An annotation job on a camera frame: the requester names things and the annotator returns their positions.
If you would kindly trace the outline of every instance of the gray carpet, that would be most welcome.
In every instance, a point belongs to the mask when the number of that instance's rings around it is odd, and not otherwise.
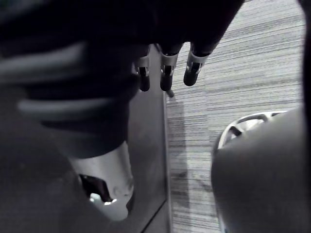
[[[190,45],[167,99],[175,233],[219,233],[210,185],[211,148],[231,121],[301,103],[304,20],[294,0],[246,2],[193,87],[183,84]]]

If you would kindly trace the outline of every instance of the dark gray surface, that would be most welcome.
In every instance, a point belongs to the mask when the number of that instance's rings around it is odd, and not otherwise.
[[[0,232],[138,233],[144,229],[167,198],[157,67],[153,64],[151,89],[131,102],[129,150],[136,200],[132,214],[119,223],[109,222],[87,202],[47,131],[16,112],[15,102],[23,93],[0,91]]]
[[[144,233],[168,233],[170,232],[170,223],[169,223],[169,204],[167,201],[163,204],[161,209],[159,209],[157,215],[150,223]]]

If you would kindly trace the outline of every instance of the striped carpet floor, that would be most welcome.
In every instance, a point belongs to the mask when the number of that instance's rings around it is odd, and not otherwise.
[[[193,87],[183,84],[189,44],[167,99],[173,232],[219,233],[210,184],[211,148],[238,117],[301,102],[304,18],[294,0],[246,2]]]

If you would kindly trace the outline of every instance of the robotic hand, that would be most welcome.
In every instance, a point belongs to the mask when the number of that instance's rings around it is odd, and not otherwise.
[[[161,50],[160,86],[171,93],[178,53],[191,42],[184,83],[194,85],[242,3],[0,0],[0,84],[25,89],[20,112],[48,127],[87,199],[125,219],[134,199],[128,105],[139,86],[149,89],[150,45]]]

